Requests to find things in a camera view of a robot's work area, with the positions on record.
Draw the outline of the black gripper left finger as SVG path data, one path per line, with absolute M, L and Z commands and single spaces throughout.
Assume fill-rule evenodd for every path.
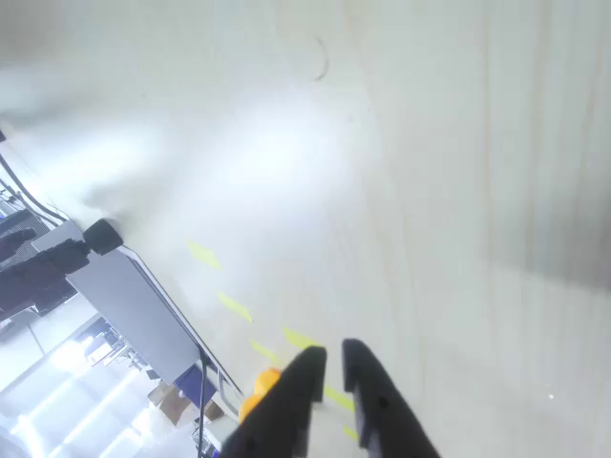
M 306 457 L 311 411 L 323 401 L 327 351 L 309 346 L 221 447 L 223 457 Z

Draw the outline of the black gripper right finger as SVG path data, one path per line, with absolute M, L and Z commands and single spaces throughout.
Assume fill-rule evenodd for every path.
M 352 395 L 359 447 L 370 457 L 437 457 L 438 451 L 389 373 L 357 339 L 342 342 L 344 390 Z

